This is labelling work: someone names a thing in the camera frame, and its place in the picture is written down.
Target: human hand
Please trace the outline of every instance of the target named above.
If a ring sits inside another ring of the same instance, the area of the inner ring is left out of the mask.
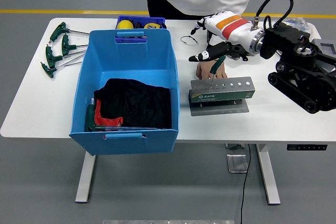
[[[201,61],[197,64],[196,67],[196,76],[200,80],[206,80],[206,79],[212,79],[213,74],[210,73],[211,67],[215,64],[216,61]],[[220,67],[217,69],[216,78],[227,78],[227,75],[225,73],[225,66],[224,62],[220,65]]]

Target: gray floor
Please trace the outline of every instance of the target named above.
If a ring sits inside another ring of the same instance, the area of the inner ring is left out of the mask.
[[[263,1],[251,0],[246,12],[255,13]],[[265,12],[283,13],[288,7],[286,0],[274,1]],[[295,0],[294,5],[294,14],[336,11],[335,0]],[[146,0],[0,0],[0,9],[146,10]],[[55,17],[107,16],[0,13],[0,123]],[[322,38],[336,39],[336,19],[306,20]],[[335,223],[335,151],[335,145],[325,152],[289,152],[285,145],[274,146],[270,157],[281,205],[269,206],[252,145],[243,223]],[[99,156],[89,202],[76,204],[85,155],[76,142],[0,137],[0,223],[98,224],[106,219],[239,223],[244,175],[228,173],[226,154],[231,152],[222,144],[176,144],[167,154]]]

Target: table leg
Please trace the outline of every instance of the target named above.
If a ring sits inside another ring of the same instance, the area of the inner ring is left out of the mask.
[[[274,179],[272,164],[269,158],[268,150],[269,145],[257,144],[261,173],[263,174],[268,204],[279,205],[280,198],[278,194],[277,184]]]
[[[90,191],[93,168],[95,166],[96,156],[91,156],[88,152],[85,153],[82,173],[79,179],[79,185],[75,202],[87,203]]]

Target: white robotic arm segment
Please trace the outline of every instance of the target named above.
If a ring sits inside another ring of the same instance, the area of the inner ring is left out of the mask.
[[[251,22],[229,11],[202,18],[196,23],[191,34],[201,27],[233,45],[241,44],[252,54],[258,53],[258,44],[264,36],[261,28],[251,29]]]

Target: green t-handle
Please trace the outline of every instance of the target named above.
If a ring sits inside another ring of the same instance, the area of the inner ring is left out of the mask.
[[[68,55],[69,51],[77,49],[76,45],[69,45],[69,36],[67,34],[63,35],[62,39],[62,54]]]
[[[61,24],[59,24],[57,26],[57,28],[55,29],[55,31],[52,33],[51,37],[50,37],[50,41],[54,42],[58,36],[60,36],[61,34],[64,33],[69,33],[70,29],[66,28],[66,24],[65,22],[62,22]]]
[[[54,77],[54,72],[57,70],[57,68],[49,69],[45,64],[41,62],[42,68],[47,75],[50,76],[50,78]]]
[[[46,57],[50,68],[54,68],[57,61],[63,60],[62,56],[53,56],[52,49],[48,45],[46,46]]]
[[[85,115],[85,132],[105,131],[105,126],[95,124],[95,105],[89,104]]]
[[[225,60],[226,56],[221,56],[216,62],[215,64],[211,67],[210,73],[212,74],[216,74],[217,69],[221,66],[221,64],[223,63],[223,61]]]

